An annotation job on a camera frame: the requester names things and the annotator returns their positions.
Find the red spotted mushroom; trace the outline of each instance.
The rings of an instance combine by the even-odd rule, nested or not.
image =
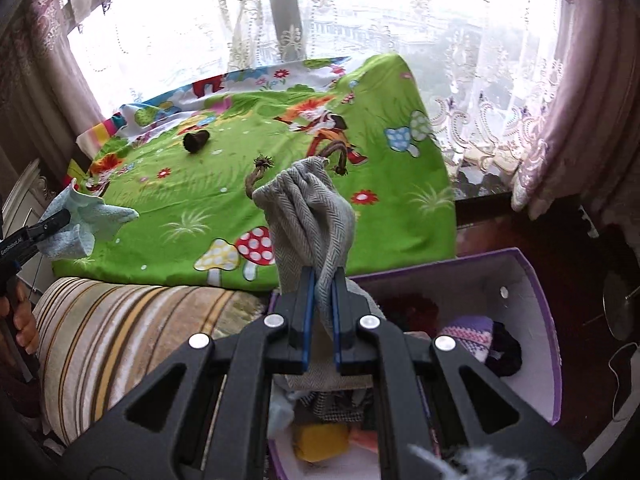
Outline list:
[[[235,246],[240,256],[246,260],[242,275],[248,282],[255,279],[258,265],[266,266],[275,263],[267,227],[254,227],[245,232],[236,240]]]

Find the green cartoon bedsheet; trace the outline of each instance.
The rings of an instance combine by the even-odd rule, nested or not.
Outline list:
[[[332,179],[353,205],[350,275],[454,256],[452,192],[412,74],[401,57],[342,57],[208,78],[144,104],[97,155],[82,192],[140,218],[59,276],[114,283],[277,286],[264,215],[244,193],[260,154],[262,183],[331,140],[348,147],[348,174]],[[197,154],[186,132],[207,130]]]

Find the white sheer curtain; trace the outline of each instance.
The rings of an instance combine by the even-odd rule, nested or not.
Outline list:
[[[567,0],[64,3],[71,47],[106,114],[238,68],[398,52],[451,176],[468,165],[516,170],[553,101],[571,32]]]
[[[516,170],[562,75],[562,0],[299,0],[308,57],[399,52],[450,174]]]
[[[102,2],[68,6],[86,14],[68,38],[107,116],[209,75],[280,62],[269,0]]]

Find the wooden furniture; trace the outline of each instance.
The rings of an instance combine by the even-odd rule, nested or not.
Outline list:
[[[5,236],[25,225],[39,222],[53,199],[54,193],[49,191],[47,180],[40,175],[38,163],[36,159],[28,165],[2,205],[2,232]],[[33,303],[38,303],[44,291],[56,280],[51,262],[41,254],[29,260],[19,276],[31,289]]]

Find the yellow sponge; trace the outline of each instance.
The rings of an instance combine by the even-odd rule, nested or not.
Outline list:
[[[346,424],[309,424],[294,428],[293,449],[300,460],[320,462],[349,449]]]

